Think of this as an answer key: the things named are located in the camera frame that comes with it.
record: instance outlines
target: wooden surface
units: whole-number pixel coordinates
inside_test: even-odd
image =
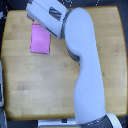
[[[86,10],[94,22],[106,111],[124,116],[127,113],[127,61],[118,9]],[[26,11],[10,11],[5,25],[1,61],[7,118],[74,117],[73,88],[79,65],[68,55],[65,41],[54,37],[51,37],[50,55],[31,53],[32,22],[26,15]]]

